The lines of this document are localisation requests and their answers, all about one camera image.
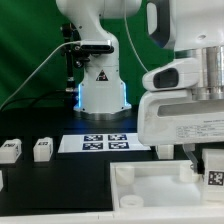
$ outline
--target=white cable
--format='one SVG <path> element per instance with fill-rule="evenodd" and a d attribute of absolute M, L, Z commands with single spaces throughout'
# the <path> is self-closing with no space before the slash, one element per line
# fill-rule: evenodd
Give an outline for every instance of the white cable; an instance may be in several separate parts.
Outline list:
<path fill-rule="evenodd" d="M 42 64 L 40 64 L 40 66 L 20 85 L 20 87 L 12 94 L 10 95 L 1 105 L 0 107 L 0 111 L 2 110 L 2 108 L 5 106 L 6 103 L 8 103 L 8 101 L 10 99 L 12 99 L 29 81 L 30 79 L 33 78 L 34 75 L 36 75 L 36 73 L 51 59 L 51 57 L 62 47 L 64 47 L 65 45 L 69 45 L 69 44 L 79 44 L 80 41 L 72 41 L 72 42 L 67 42 L 64 43 L 62 45 L 60 45 L 59 47 L 57 47 L 43 62 Z"/>
<path fill-rule="evenodd" d="M 132 47 L 132 50 L 136 56 L 136 58 L 138 59 L 139 63 L 141 64 L 142 68 L 145 70 L 145 72 L 148 72 L 148 69 L 144 66 L 144 64 L 142 63 L 136 49 L 135 49 L 135 46 L 132 42 L 132 39 L 131 39 L 131 35 L 130 35 L 130 32 L 129 32 L 129 28 L 128 28 L 128 22 L 127 22 L 127 6 L 126 6 L 126 1 L 127 0 L 124 0 L 124 22 L 125 22 L 125 28 L 126 28 L 126 33 L 127 33 L 127 36 L 128 36 L 128 40 L 131 44 L 131 47 Z"/>

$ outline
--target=black tabletop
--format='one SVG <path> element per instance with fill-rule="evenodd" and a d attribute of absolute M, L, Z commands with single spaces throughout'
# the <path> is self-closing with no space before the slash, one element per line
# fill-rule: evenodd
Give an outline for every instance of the black tabletop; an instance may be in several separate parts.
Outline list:
<path fill-rule="evenodd" d="M 58 153 L 63 135 L 135 133 L 137 109 L 126 118 L 90 121 L 75 118 L 64 108 L 11 109 L 0 113 L 0 144 L 22 140 L 22 155 L 15 164 L 0 165 L 4 188 L 0 216 L 60 214 L 112 210 L 110 163 L 150 161 L 150 151 Z M 50 162 L 35 163 L 38 138 L 52 137 Z"/>

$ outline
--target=green wall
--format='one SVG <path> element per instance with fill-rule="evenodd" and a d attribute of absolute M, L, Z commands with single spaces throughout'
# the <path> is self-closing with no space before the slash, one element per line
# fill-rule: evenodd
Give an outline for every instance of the green wall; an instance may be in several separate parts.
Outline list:
<path fill-rule="evenodd" d="M 145 66 L 151 70 L 171 61 L 173 53 L 159 49 L 149 40 L 146 32 L 145 2 L 146 0 L 143 0 L 138 14 L 128 19 L 128 24 L 137 51 Z M 59 28 L 61 24 L 69 21 L 60 14 L 55 0 L 1 0 L 0 21 L 1 104 L 58 45 L 63 43 Z M 142 87 L 144 70 L 129 45 L 124 21 L 104 20 L 102 26 L 115 34 L 120 42 L 121 78 L 127 83 L 128 101 L 138 104 L 145 92 Z M 77 82 L 80 82 L 82 71 L 75 71 L 75 77 Z M 65 85 L 65 61 L 58 53 L 16 98 L 37 97 L 48 91 L 63 89 Z"/>

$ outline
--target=white box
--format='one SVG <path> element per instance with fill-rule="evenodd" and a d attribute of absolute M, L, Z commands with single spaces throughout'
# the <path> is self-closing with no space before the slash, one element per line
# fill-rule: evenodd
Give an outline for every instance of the white box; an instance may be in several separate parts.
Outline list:
<path fill-rule="evenodd" d="M 52 138 L 39 139 L 33 148 L 33 155 L 35 162 L 48 162 L 50 161 L 53 153 L 53 140 Z"/>
<path fill-rule="evenodd" d="M 15 163 L 21 154 L 21 140 L 7 140 L 0 148 L 0 164 Z"/>

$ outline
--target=black cable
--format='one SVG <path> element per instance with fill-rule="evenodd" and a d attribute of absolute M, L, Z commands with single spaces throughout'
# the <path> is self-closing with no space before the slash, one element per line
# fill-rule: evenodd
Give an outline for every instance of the black cable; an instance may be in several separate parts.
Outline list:
<path fill-rule="evenodd" d="M 54 94 L 58 94 L 58 93 L 65 93 L 65 90 L 55 90 L 55 91 L 45 93 L 45 94 L 39 96 L 38 98 L 35 98 L 35 100 L 28 106 L 28 108 L 33 107 L 36 103 L 38 103 L 40 100 L 44 99 L 45 97 L 54 95 Z"/>
<path fill-rule="evenodd" d="M 26 101 L 26 100 L 35 100 L 36 98 L 31 98 L 31 97 L 27 97 L 27 98 L 20 98 L 20 99 L 15 99 L 15 100 L 11 100 L 11 101 L 9 101 L 8 103 L 6 103 L 3 107 L 2 107 L 2 109 L 0 110 L 1 112 L 7 107 L 7 106 L 9 106 L 10 104 L 13 104 L 13 103 L 17 103 L 17 102 L 19 102 L 19 101 Z"/>
<path fill-rule="evenodd" d="M 2 109 L 0 110 L 0 112 L 2 112 L 7 106 L 9 106 L 10 104 L 13 104 L 13 103 L 17 103 L 17 102 L 20 102 L 20 101 L 26 101 L 26 100 L 33 100 L 33 102 L 28 106 L 29 108 L 30 107 L 33 107 L 33 105 L 35 105 L 38 101 L 46 98 L 47 96 L 49 95 L 54 95 L 54 94 L 58 94 L 58 93 L 65 93 L 64 90 L 55 90 L 55 91 L 51 91 L 51 92 L 48 92 L 48 93 L 45 93 L 39 97 L 27 97 L 27 98 L 19 98 L 19 99 L 15 99 L 15 100 L 11 100 L 9 101 L 8 103 L 6 103 Z"/>

